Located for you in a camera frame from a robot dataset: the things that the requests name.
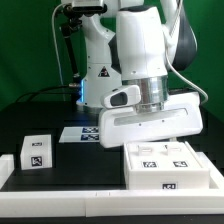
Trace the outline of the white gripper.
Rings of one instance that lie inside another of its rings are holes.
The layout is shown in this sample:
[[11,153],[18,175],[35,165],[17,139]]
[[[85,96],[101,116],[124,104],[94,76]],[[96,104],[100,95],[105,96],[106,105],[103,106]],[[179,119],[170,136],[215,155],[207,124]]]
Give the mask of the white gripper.
[[203,122],[197,92],[169,97],[164,109],[137,113],[134,106],[103,109],[99,115],[99,141],[104,148],[128,142],[158,141],[198,134]]

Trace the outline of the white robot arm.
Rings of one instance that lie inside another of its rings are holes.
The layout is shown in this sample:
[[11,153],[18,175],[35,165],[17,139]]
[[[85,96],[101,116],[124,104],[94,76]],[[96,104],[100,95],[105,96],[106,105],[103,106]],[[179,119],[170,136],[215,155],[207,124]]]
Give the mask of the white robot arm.
[[98,126],[66,127],[60,141],[98,141],[105,148],[198,134],[203,90],[170,92],[168,72],[189,66],[197,41],[183,0],[61,0],[83,27],[88,71],[77,106],[97,113]]

